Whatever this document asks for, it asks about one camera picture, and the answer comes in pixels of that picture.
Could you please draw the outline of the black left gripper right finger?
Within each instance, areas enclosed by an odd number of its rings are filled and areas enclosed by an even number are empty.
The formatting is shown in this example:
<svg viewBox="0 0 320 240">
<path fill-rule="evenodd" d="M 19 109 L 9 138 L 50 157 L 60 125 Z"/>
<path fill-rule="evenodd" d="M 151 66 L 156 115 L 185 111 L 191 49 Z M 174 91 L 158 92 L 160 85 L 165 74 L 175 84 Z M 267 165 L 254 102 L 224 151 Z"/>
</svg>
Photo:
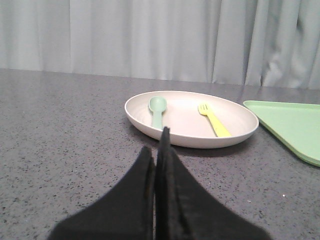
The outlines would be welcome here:
<svg viewBox="0 0 320 240">
<path fill-rule="evenodd" d="M 269 240 L 261 227 L 211 196 L 191 175 L 170 144 L 165 127 L 159 142 L 155 209 L 157 240 Z"/>
</svg>

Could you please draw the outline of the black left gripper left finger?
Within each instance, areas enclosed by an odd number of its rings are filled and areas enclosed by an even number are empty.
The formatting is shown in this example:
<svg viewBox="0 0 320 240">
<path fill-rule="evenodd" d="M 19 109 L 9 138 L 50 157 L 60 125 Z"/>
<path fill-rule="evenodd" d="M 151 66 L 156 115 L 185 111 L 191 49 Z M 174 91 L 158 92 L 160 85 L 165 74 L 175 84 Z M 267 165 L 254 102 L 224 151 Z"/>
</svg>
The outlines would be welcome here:
<svg viewBox="0 0 320 240">
<path fill-rule="evenodd" d="M 129 171 L 107 194 L 59 222 L 48 239 L 153 239 L 154 182 L 154 159 L 144 146 Z"/>
</svg>

